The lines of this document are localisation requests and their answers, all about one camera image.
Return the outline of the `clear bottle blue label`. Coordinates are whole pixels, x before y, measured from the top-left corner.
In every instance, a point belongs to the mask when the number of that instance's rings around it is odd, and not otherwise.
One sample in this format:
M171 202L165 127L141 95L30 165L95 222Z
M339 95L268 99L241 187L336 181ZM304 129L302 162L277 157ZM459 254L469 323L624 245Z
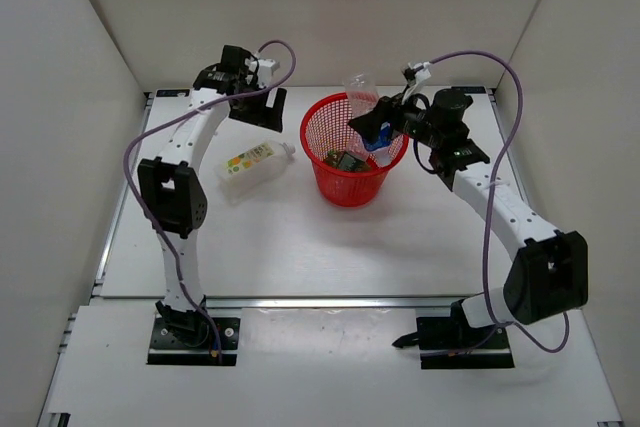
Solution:
M379 94L374 78L367 73L359 73L347 77L343 81L345 92L352 111L352 117L364 115L376 106ZM388 166L391 163L391 141L377 141L372 150L368 150L369 144L364 143L361 136L352 131L348 139L345 151L355 155L361 160L369 160L374 157L378 166Z

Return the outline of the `green plastic bottle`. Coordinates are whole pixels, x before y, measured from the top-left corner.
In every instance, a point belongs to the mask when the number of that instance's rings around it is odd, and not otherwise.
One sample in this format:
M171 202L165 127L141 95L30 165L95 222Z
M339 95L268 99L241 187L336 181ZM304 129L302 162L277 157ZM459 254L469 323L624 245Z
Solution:
M330 150L324 158L323 162L331 168L338 168L343 155L343 151Z

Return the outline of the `aluminium table rail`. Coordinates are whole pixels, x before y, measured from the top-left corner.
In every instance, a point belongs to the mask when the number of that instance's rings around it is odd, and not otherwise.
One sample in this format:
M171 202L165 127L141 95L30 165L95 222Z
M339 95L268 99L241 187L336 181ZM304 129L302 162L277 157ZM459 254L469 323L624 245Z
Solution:
M461 296L209 297L210 309L441 308Z

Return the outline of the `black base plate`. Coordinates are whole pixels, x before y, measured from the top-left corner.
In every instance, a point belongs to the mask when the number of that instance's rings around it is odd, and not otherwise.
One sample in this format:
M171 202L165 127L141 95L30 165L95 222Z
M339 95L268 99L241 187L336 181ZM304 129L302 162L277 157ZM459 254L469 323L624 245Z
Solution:
M487 370L515 367L504 328L471 327L462 301L451 304L448 316L422 315L416 330L398 337L396 349L418 347L422 370Z
M241 319L223 315L213 318L220 334L218 344L208 322L196 333L170 327L157 314L150 335L147 364L154 366L233 367L237 362Z

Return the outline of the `clear bottle green label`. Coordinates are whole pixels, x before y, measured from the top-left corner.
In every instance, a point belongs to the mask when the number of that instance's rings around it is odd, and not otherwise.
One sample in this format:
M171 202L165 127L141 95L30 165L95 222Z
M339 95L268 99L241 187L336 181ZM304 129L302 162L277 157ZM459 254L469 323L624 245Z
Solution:
M336 154L335 168L347 173L366 173L374 170L367 160L361 160L347 151L339 151Z

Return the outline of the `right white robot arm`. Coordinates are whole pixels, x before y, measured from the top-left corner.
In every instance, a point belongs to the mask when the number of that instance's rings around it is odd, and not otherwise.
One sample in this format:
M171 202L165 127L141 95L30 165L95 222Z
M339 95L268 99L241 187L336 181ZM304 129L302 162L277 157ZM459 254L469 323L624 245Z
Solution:
M404 134L431 151L431 172L480 215L512 261L504 285L466 298L449 322L460 346L480 340L486 327L531 325L583 307L588 301L588 246L576 231L565 233L532 210L498 178L495 162L470 138L463 117L473 99L457 88L382 97L368 113L351 119L369 150Z

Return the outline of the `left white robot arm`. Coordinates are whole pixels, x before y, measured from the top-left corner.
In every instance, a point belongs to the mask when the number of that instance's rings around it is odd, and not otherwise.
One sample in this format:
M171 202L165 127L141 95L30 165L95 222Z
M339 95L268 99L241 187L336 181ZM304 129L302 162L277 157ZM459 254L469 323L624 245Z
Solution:
M197 75L186 111L165 123L172 131L167 144L139 161L132 188L162 249L165 294L156 309L178 341L215 357L223 347L206 309L197 259L198 231L208 210L198 172L226 119L281 131L286 91L274 78L278 68L261 50L224 46L220 60Z

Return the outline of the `white juice bottle fruit label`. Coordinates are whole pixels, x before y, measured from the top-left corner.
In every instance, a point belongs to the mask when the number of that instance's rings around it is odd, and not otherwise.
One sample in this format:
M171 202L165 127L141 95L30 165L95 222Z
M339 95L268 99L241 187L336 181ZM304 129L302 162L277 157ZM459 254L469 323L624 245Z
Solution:
M264 141L215 167L219 186L232 204L245 200L259 186L281 176L293 162L296 148Z

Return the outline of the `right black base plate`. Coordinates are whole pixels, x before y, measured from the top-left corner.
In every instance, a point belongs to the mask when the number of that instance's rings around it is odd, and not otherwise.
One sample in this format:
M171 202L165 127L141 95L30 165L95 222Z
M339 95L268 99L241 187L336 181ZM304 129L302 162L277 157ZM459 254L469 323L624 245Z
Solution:
M422 370L487 370L515 367L504 328L471 327L462 301L451 304L448 316L422 315L416 330L398 337L396 349L418 347Z

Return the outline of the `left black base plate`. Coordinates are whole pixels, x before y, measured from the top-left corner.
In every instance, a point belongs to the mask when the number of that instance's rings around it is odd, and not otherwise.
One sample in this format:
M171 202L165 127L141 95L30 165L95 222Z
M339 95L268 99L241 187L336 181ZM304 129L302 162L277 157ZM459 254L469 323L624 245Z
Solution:
M147 364L154 366L233 367L237 362L241 319L223 315L213 318L220 334L218 344L208 322L196 333L170 327L157 314L150 335Z

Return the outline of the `red plastic mesh basket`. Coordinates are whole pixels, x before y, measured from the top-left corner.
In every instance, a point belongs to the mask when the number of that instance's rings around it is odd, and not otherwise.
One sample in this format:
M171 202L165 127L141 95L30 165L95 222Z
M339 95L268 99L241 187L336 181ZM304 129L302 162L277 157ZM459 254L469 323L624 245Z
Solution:
M367 158L369 169L346 172L327 164L331 153L344 152L358 134L348 126L352 109L347 94L335 93L318 100L300 124L300 142L310 159L320 193L332 204L360 207L378 194L387 174L402 160L409 138L399 136L389 146L391 162L381 166L374 155Z

